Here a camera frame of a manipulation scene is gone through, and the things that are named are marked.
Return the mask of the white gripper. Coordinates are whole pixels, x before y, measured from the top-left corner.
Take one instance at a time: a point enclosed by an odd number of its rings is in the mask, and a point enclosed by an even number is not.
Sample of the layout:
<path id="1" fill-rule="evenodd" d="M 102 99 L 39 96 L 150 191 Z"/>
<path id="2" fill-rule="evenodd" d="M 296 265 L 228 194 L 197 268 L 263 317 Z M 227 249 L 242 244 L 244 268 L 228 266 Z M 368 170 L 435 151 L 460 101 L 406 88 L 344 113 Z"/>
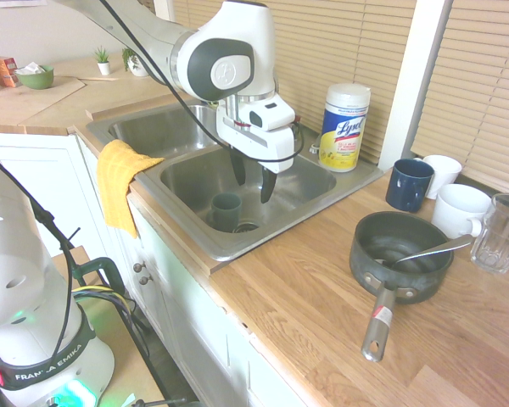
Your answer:
<path id="1" fill-rule="evenodd" d="M 230 160 L 239 186 L 246 182 L 244 154 L 264 166 L 260 202 L 265 204 L 271 198 L 277 174 L 289 169 L 294 162 L 294 134 L 291 129 L 294 110 L 278 95 L 255 102 L 240 102 L 236 117 L 227 112 L 231 105 L 231 98 L 219 102 L 216 110 L 217 134 L 232 146 Z"/>

